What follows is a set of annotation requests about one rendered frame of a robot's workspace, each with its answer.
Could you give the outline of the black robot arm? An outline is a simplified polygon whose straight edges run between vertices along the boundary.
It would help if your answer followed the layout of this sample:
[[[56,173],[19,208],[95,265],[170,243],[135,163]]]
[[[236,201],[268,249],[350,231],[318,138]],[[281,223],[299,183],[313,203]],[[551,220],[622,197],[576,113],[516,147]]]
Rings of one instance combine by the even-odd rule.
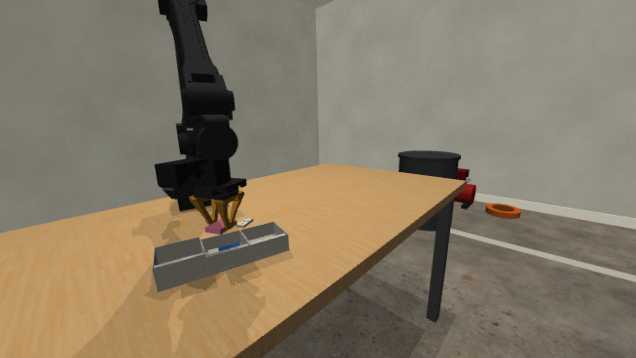
[[[218,187],[229,183],[227,159],[238,148],[237,135],[229,126],[235,102],[205,44],[199,21],[207,22],[206,1],[158,0],[158,3],[160,15],[166,15],[167,21],[170,19],[174,37],[183,102],[182,121],[176,123],[176,128],[180,155],[186,158],[154,165],[158,186],[171,199],[182,200],[196,185]],[[196,154],[203,154],[203,158],[197,158]]]

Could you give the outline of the white domino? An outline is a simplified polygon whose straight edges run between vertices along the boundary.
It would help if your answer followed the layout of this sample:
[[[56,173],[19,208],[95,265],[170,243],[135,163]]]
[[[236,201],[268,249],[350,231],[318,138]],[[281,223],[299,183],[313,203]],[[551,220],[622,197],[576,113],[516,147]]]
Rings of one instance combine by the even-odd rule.
[[[253,218],[244,218],[242,221],[240,221],[239,223],[237,223],[236,227],[246,227],[248,224],[250,224],[253,221]]]

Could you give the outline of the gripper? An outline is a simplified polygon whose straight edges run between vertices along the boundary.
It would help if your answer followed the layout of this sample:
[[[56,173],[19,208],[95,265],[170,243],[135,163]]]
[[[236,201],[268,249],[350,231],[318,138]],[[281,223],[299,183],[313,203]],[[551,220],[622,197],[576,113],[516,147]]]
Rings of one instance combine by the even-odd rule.
[[[240,203],[244,197],[244,191],[239,191],[240,187],[247,186],[246,179],[231,178],[229,159],[227,159],[229,183],[220,185],[218,187],[213,186],[200,186],[196,185],[193,189],[194,196],[190,196],[190,202],[196,207],[196,209],[202,214],[209,225],[215,223],[218,220],[218,212],[223,221],[226,230],[230,230],[233,227],[235,216]],[[224,192],[220,194],[220,192]],[[228,193],[228,194],[227,194]],[[203,199],[205,198],[205,199]],[[212,205],[212,218],[204,206],[204,202],[211,199]],[[232,202],[230,218],[228,218],[228,203]]]

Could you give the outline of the grey open bin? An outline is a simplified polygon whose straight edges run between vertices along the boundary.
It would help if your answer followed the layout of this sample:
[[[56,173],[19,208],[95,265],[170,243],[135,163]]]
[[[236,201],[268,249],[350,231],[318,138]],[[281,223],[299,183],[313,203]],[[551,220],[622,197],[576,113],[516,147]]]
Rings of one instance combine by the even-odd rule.
[[[241,246],[208,254],[210,249],[235,243]],[[289,251],[288,233],[274,221],[205,239],[196,237],[154,247],[152,270],[157,292],[285,251]]]

